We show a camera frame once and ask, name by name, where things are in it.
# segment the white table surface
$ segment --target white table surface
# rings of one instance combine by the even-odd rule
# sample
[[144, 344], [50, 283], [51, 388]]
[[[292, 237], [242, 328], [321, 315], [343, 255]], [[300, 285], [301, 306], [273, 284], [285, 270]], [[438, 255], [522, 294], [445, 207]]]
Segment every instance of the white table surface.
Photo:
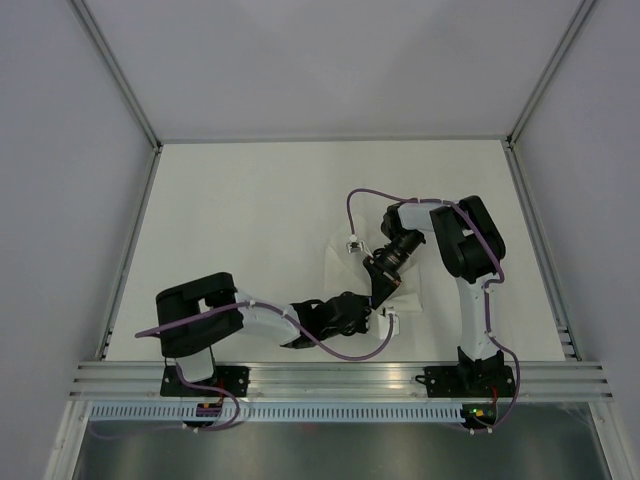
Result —
[[[507, 247], [494, 331], [521, 360], [564, 360], [502, 147], [492, 140], [165, 146], [107, 358], [161, 360], [157, 340], [134, 338], [157, 325], [156, 294], [215, 272], [228, 271], [236, 286], [277, 303], [327, 299], [325, 248], [346, 229], [345, 199], [357, 187], [405, 197], [479, 195]], [[353, 208], [379, 225], [389, 203], [361, 194]], [[457, 359], [455, 281], [432, 235], [414, 255], [423, 312], [401, 315], [400, 335], [372, 361]], [[326, 343], [360, 355], [379, 342], [357, 334]], [[242, 334], [217, 343], [214, 354], [229, 362], [336, 360], [318, 348], [290, 350]]]

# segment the white wall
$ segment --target white wall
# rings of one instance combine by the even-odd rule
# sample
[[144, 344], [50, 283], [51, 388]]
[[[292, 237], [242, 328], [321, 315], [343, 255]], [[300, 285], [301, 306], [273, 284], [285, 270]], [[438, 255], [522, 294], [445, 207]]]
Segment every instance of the white wall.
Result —
[[506, 134], [578, 0], [88, 0], [170, 139]]
[[0, 467], [44, 472], [150, 147], [63, 0], [0, 6]]
[[526, 175], [583, 354], [640, 453], [640, 3], [604, 0], [525, 130]]

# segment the black motor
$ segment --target black motor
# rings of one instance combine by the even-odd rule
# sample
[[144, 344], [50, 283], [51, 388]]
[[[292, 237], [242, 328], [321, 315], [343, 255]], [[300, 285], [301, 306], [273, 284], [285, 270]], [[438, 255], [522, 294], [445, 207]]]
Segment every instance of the black motor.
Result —
[[418, 230], [406, 230], [402, 228], [397, 203], [387, 208], [380, 229], [391, 240], [384, 248], [373, 252], [373, 257], [367, 257], [362, 261], [364, 268], [371, 277], [371, 307], [373, 309], [382, 305], [389, 296], [402, 284], [398, 270], [409, 259], [409, 256], [420, 246], [426, 243], [424, 235]]

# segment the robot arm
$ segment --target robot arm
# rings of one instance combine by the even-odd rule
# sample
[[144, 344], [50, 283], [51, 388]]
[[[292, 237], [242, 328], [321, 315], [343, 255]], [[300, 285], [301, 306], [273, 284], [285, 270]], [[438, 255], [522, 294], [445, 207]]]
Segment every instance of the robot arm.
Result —
[[[459, 207], [469, 215], [479, 228], [498, 260], [502, 260], [506, 250], [504, 241], [493, 220], [489, 216], [482, 200], [477, 196], [460, 201]], [[440, 249], [440, 255], [447, 271], [456, 278], [460, 297], [462, 318], [462, 338], [460, 350], [471, 361], [486, 360], [498, 352], [498, 348], [486, 335], [485, 311], [491, 311], [485, 302], [486, 281], [497, 278], [495, 266], [475, 235], [465, 235], [466, 222], [455, 210], [448, 206], [429, 203], [404, 203], [387, 209], [387, 216], [397, 217], [396, 222], [407, 230], [434, 232]]]
[[[498, 259], [504, 258], [504, 242], [478, 197], [468, 197], [459, 206], [472, 218]], [[501, 352], [485, 334], [485, 302], [482, 286], [495, 275], [495, 268], [475, 235], [465, 235], [466, 225], [449, 206], [441, 204], [399, 203], [388, 207], [381, 225], [390, 243], [367, 256], [363, 265], [371, 277], [371, 297], [351, 292], [323, 302], [307, 300], [278, 307], [319, 340], [335, 335], [366, 333], [367, 320], [402, 283], [399, 269], [410, 255], [425, 243], [423, 232], [434, 232], [445, 267], [457, 279], [460, 293], [463, 334], [459, 348], [461, 363], [473, 370], [487, 370]], [[232, 306], [247, 301], [259, 302], [236, 288], [233, 277], [218, 273], [170, 288], [156, 298], [160, 326], [200, 314], [200, 302], [209, 308]], [[242, 331], [270, 338], [287, 348], [307, 348], [314, 343], [282, 315], [247, 307], [228, 311], [160, 334], [162, 354], [176, 358], [190, 381], [206, 378], [207, 371], [192, 365], [211, 364], [209, 347], [227, 336]]]

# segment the enclosure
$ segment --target enclosure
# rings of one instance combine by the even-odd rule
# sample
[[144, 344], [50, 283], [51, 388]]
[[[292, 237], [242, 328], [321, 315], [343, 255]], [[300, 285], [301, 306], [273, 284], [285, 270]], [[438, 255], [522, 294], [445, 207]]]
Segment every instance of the enclosure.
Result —
[[[2, 11], [3, 478], [637, 478], [635, 2]], [[241, 425], [181, 431], [203, 399], [161, 397], [159, 342], [134, 337], [155, 296], [219, 271], [283, 305], [368, 294], [356, 188], [482, 198], [507, 249], [494, 333], [521, 363], [509, 419], [453, 431], [478, 399], [416, 382], [462, 333], [427, 235], [379, 355], [232, 335], [213, 351], [248, 368]], [[353, 199], [372, 248], [389, 204]]]

